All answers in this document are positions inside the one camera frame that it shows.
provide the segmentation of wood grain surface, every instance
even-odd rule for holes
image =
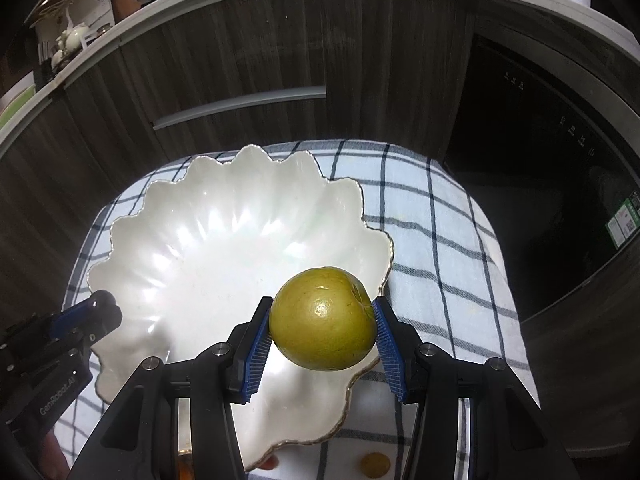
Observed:
[[[146,118],[119,50],[66,88],[64,99],[89,150],[117,189],[126,189],[170,162]]]
[[[239,150],[247,144],[322,139],[324,99],[293,101],[231,110],[158,130],[172,160],[195,153]]]
[[[53,101],[0,164],[0,321],[57,310],[78,251],[116,189]]]
[[[440,138],[433,141],[430,156],[442,162],[449,146],[453,126],[456,122],[462,90],[465,85],[466,69],[471,56],[474,25],[476,22],[476,0],[458,0],[453,21],[453,35],[449,60],[447,61],[447,84],[444,86],[443,108],[446,115]]]
[[[456,1],[321,2],[330,135],[437,154],[455,85]]]
[[[153,28],[122,53],[149,121],[324,84],[318,0],[224,0]]]

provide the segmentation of sticker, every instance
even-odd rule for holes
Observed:
[[[640,196],[638,196],[638,192],[634,191],[623,202],[613,218],[607,222],[607,231],[616,248],[619,248],[640,227],[638,205],[640,205]]]
[[[607,223],[607,231],[609,231],[609,235],[611,236],[613,243],[615,243],[616,248],[619,248],[620,245],[625,242],[625,235],[622,234],[620,226],[618,225],[618,221],[615,217],[613,217],[611,220],[609,220],[609,223]]]
[[[618,225],[620,225],[622,234],[625,235],[625,239],[629,238],[638,227],[638,224],[640,224],[638,213],[636,213],[636,210],[631,205],[631,201],[628,198],[625,200],[622,207],[618,209],[618,212],[616,213],[616,220],[618,221]]]

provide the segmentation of screw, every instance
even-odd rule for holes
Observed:
[[[492,357],[491,359],[489,359],[489,366],[497,372],[500,372],[506,368],[507,363],[505,363],[499,357]]]
[[[231,350],[229,343],[216,343],[211,347],[213,355],[224,355]]]
[[[422,355],[427,356],[427,357],[431,357],[431,356],[437,354],[438,347],[436,345],[434,345],[433,343],[422,343],[418,347],[418,350],[420,351],[420,353]]]
[[[157,357],[147,357],[144,361],[142,361],[142,367],[145,370],[154,370],[158,368],[160,364],[160,359]]]

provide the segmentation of plaid kitchen towel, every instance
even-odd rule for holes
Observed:
[[[367,224],[387,231],[394,240],[386,295],[398,318],[414,325],[424,341],[436,343],[453,357],[479,363],[491,356],[506,359],[538,398],[498,241],[478,204],[436,162],[399,146],[362,140],[292,142],[265,150],[276,159],[308,150],[324,176],[357,180],[364,191]],[[211,156],[224,162],[236,153]],[[108,256],[113,221],[139,211],[150,182],[182,178],[192,158],[147,175],[100,212],[69,281],[65,308],[88,297],[87,272]],[[95,355],[90,365],[97,375],[100,365]],[[70,463],[105,408],[92,381],[57,423],[56,436]],[[414,418],[415,406],[396,401],[378,365],[354,385],[349,415],[330,441],[281,448],[276,452],[277,468],[254,470],[248,478],[364,478],[358,462],[364,454],[377,451],[391,460],[391,469],[383,478],[399,480]],[[457,479],[466,478],[468,468],[467,421],[468,401],[461,399]]]

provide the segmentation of green fruit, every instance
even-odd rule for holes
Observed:
[[[280,352],[310,370],[344,370],[376,341],[376,318],[360,281],[336,267],[300,272],[276,294],[269,314]]]

